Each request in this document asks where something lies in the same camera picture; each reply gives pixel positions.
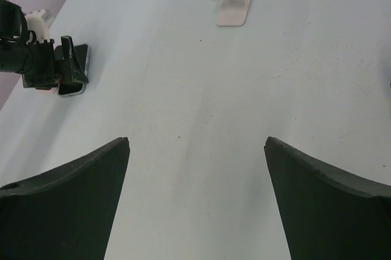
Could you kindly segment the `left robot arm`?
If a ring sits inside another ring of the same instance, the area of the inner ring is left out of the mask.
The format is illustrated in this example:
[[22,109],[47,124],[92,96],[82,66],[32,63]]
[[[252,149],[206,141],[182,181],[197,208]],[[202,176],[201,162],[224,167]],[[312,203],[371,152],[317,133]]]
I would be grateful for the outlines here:
[[82,91],[89,83],[89,46],[74,45],[69,35],[54,45],[49,10],[25,14],[21,7],[1,0],[1,71],[22,76],[23,87],[50,90],[61,86]]

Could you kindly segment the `black phone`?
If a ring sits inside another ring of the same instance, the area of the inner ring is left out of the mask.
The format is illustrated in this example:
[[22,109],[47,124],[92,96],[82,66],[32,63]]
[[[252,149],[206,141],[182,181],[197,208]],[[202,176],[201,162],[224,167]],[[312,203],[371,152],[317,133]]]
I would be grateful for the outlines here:
[[[76,56],[81,69],[85,75],[88,75],[89,63],[90,63],[90,46],[88,44],[82,44],[75,46]],[[63,98],[81,95],[85,92],[87,84],[73,84],[62,85],[60,84],[57,89],[57,94]]]

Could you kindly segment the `pink case phone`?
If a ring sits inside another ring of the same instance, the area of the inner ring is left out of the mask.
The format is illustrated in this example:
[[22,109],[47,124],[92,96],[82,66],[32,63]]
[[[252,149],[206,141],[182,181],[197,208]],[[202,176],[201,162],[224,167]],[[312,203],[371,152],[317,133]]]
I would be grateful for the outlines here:
[[35,89],[41,92],[56,92],[58,87],[38,87]]

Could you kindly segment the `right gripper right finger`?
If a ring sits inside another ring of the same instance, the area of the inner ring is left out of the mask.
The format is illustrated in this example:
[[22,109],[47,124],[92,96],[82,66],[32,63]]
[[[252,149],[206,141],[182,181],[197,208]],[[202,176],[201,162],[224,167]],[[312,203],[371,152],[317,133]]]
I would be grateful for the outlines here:
[[266,163],[292,259],[390,259],[390,186],[268,137]]

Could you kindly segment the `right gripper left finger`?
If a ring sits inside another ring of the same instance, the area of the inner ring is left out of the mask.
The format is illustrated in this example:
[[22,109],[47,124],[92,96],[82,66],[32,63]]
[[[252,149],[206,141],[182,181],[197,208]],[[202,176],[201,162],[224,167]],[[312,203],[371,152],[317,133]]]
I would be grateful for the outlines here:
[[129,156],[120,137],[1,187],[1,259],[104,259]]

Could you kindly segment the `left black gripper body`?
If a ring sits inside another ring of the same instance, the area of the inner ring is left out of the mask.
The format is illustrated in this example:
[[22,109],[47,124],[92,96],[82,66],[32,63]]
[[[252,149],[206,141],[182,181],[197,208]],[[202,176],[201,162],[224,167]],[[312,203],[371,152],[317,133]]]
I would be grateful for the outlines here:
[[23,71],[24,88],[55,88],[59,85],[59,73],[54,55],[54,40],[44,40],[27,45],[27,68]]

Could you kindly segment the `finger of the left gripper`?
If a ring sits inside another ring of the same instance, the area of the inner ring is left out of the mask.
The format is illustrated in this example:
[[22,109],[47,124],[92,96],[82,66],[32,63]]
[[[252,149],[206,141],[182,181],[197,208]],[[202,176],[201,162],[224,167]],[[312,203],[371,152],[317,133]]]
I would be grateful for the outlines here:
[[69,36],[60,38],[61,45],[55,51],[61,52],[61,57],[56,57],[56,76],[59,84],[88,84],[89,79],[78,62],[73,39]]

